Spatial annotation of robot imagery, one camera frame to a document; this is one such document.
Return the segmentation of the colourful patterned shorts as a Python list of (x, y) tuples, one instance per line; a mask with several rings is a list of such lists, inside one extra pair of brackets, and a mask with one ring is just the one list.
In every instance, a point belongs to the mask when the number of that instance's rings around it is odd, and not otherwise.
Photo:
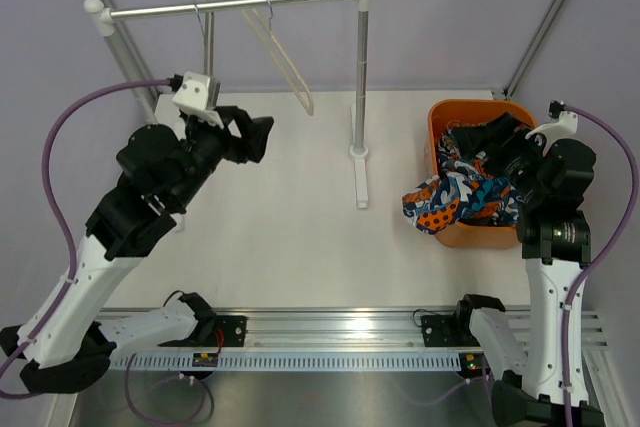
[(514, 227), (520, 198), (510, 182), (483, 169), (484, 160), (461, 157), (452, 128), (436, 145), (437, 173), (401, 199), (404, 217), (419, 231), (435, 235), (456, 223), (480, 227)]

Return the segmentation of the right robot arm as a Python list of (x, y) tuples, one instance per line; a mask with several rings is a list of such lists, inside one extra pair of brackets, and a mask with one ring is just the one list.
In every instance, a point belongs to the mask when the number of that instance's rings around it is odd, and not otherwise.
[(530, 293), (526, 346), (494, 298), (471, 296), (453, 319), (454, 335), (479, 343), (494, 376), (498, 426), (602, 426), (590, 405), (582, 367), (582, 282), (591, 264), (591, 232), (580, 206), (596, 155), (573, 139), (576, 118), (560, 115), (533, 129), (510, 114), (451, 135), (465, 160), (478, 160), (520, 197), (516, 227)]

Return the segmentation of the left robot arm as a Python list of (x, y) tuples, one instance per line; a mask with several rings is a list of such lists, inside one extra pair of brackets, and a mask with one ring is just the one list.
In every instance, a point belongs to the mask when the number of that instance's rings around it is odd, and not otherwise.
[(25, 360), (20, 378), (25, 397), (71, 394), (96, 383), (121, 358), (154, 346), (202, 346), (217, 338), (213, 308), (187, 293), (162, 308), (116, 321), (96, 319), (124, 278), (176, 226), (218, 164), (258, 163), (266, 153), (272, 117), (252, 118), (236, 106), (218, 109), (212, 126), (184, 115), (185, 136), (163, 124), (135, 131), (116, 160), (118, 182), (86, 222), (76, 270), (59, 284), (62, 301), (50, 296), (44, 309), (21, 326), (1, 331), (8, 356)]

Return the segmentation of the cream clothes hanger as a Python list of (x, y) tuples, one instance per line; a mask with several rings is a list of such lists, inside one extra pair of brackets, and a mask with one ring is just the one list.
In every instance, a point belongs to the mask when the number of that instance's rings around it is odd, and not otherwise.
[(306, 114), (312, 117), (315, 113), (315, 102), (311, 89), (274, 31), (274, 11), (270, 2), (267, 3), (267, 9), (268, 15), (262, 14), (256, 7), (244, 8), (241, 13), (269, 54), (289, 90), (294, 94)]

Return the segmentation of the grey clothes hanger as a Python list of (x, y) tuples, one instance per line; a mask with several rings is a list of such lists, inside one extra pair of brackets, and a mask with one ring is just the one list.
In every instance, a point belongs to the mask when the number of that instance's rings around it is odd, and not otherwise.
[(204, 13), (198, 7), (195, 7), (195, 13), (203, 41), (204, 73), (212, 77), (214, 75), (215, 15), (213, 12)]

